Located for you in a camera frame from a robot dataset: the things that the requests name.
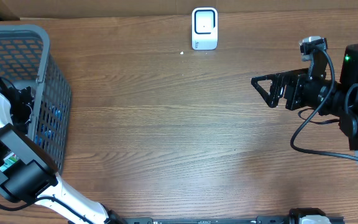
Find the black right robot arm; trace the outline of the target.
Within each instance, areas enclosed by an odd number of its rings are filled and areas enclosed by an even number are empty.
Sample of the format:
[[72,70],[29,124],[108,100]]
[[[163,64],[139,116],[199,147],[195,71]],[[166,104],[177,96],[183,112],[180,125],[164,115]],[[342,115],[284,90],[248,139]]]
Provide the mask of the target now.
[[[358,163],[358,44],[346,47],[339,81],[335,80],[333,62],[327,49],[326,39],[301,43],[302,59],[311,63],[308,68],[253,77],[251,84],[271,108],[284,98],[288,110],[296,110],[299,114],[312,111],[290,139],[294,150]],[[353,155],[295,145],[296,137],[316,114],[334,116],[331,122],[338,123],[339,129],[347,136]]]

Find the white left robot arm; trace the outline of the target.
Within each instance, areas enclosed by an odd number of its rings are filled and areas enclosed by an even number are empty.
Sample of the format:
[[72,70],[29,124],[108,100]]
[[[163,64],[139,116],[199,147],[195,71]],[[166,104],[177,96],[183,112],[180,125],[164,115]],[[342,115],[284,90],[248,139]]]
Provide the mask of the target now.
[[124,223],[66,183],[53,159],[14,126],[12,116],[23,115],[24,107],[19,90],[0,77],[0,209],[14,212],[40,205],[69,223]]

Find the blue snack wrapper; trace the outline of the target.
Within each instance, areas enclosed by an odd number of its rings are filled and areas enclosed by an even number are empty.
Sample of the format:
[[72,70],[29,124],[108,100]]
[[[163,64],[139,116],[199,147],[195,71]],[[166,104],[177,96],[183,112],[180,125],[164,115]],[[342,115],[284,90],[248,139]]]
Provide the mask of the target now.
[[49,141],[61,146],[62,137],[60,134],[63,120],[61,110],[53,103],[42,102],[39,115],[35,142],[43,149],[52,145]]

